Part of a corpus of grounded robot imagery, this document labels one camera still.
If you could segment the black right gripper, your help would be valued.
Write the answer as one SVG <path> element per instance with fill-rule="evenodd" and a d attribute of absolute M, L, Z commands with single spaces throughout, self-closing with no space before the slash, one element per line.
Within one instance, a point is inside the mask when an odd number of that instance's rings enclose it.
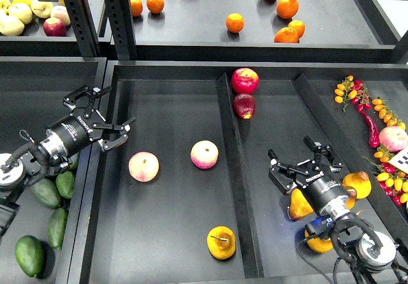
<path fill-rule="evenodd" d="M 272 149 L 268 150 L 269 179 L 283 195 L 298 188 L 319 216 L 342 209 L 349 193 L 332 174 L 341 172 L 344 162 L 331 145 L 314 142 L 307 135 L 303 142 L 313 153 L 313 158 L 296 165 L 282 163 Z"/>

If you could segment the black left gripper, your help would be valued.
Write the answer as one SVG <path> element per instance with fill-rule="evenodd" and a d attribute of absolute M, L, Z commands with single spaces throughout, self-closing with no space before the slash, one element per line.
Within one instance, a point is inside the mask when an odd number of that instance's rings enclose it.
<path fill-rule="evenodd" d="M 105 118 L 96 110 L 96 101 L 112 90 L 84 85 L 67 94 L 63 104 L 72 113 L 64 116 L 46 129 L 46 150 L 49 153 L 78 153 L 92 142 L 97 142 L 103 152 L 115 149 L 128 140 L 133 116 L 122 124 L 105 123 Z M 82 100 L 83 110 L 76 110 L 77 101 Z"/>

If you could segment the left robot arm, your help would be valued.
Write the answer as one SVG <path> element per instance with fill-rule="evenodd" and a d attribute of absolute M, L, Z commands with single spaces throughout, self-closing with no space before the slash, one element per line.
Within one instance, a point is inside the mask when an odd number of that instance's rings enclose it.
<path fill-rule="evenodd" d="M 63 100 L 69 114 L 46 128 L 45 139 L 37 141 L 21 130 L 25 144 L 13 153 L 1 154 L 1 192 L 5 193 L 1 198 L 2 234 L 14 220 L 19 209 L 17 200 L 25 189 L 67 171 L 74 155 L 93 143 L 98 143 L 102 151 L 109 151 L 127 141 L 135 118 L 112 124 L 95 107 L 97 100 L 111 89 L 84 85 L 69 93 Z"/>

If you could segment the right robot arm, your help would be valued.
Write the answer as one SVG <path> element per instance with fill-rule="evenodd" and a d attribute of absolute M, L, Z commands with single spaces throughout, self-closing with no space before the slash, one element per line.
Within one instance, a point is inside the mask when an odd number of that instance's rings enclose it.
<path fill-rule="evenodd" d="M 269 179 L 283 195 L 300 191 L 317 215 L 306 224 L 308 235 L 303 243 L 313 239 L 329 241 L 337 260 L 349 266 L 356 283 L 375 283 L 373 275 L 387 267 L 397 283 L 407 283 L 407 268 L 397 261 L 399 245 L 346 206 L 351 195 L 333 177 L 344 166 L 340 157 L 329 145 L 314 142 L 308 136 L 303 141 L 313 157 L 296 165 L 283 163 L 273 150 L 268 151 Z"/>

